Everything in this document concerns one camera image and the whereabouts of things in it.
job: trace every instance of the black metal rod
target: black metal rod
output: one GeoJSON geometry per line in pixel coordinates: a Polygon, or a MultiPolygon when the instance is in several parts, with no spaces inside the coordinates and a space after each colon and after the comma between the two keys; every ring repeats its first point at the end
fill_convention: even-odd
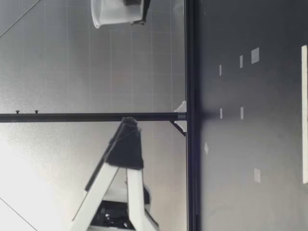
{"type": "Polygon", "coordinates": [[[198,0],[185,1],[188,231],[201,230],[201,110],[198,0]]]}
{"type": "Polygon", "coordinates": [[[0,114],[0,123],[42,122],[114,122],[123,117],[137,121],[185,120],[186,113],[68,113],[68,114],[0,114]]]}

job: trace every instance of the white bucket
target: white bucket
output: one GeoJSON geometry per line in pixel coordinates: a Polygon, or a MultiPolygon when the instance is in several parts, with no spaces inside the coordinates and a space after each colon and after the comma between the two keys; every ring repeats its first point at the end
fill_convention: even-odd
{"type": "Polygon", "coordinates": [[[125,5],[123,0],[91,0],[91,12],[96,28],[106,24],[133,23],[143,18],[144,0],[140,5],[125,5]]]}

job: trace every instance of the horizontal bar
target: horizontal bar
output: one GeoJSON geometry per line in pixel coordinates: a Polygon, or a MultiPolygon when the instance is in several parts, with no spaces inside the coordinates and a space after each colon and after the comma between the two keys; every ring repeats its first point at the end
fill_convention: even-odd
{"type": "Polygon", "coordinates": [[[67,114],[0,114],[0,123],[42,122],[115,122],[123,117],[137,121],[186,120],[186,113],[67,113],[67,114]]]}

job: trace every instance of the thin wire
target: thin wire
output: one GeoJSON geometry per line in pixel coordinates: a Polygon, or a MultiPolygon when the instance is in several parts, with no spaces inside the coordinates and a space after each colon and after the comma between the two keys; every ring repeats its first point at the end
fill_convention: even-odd
{"type": "Polygon", "coordinates": [[[32,8],[34,8],[41,0],[36,1],[26,12],[24,12],[12,25],[10,25],[1,35],[4,36],[15,24],[17,24],[32,8]]]}
{"type": "Polygon", "coordinates": [[[38,231],[36,228],[33,227],[26,219],[24,219],[15,209],[13,209],[8,203],[6,203],[1,197],[0,200],[3,201],[14,213],[16,213],[22,220],[24,220],[31,228],[38,231]]]}

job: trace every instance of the vertical black post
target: vertical black post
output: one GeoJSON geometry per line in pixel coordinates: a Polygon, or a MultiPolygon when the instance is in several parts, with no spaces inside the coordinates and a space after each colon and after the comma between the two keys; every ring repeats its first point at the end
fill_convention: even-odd
{"type": "Polygon", "coordinates": [[[200,231],[201,94],[198,1],[185,1],[188,231],[200,231]]]}

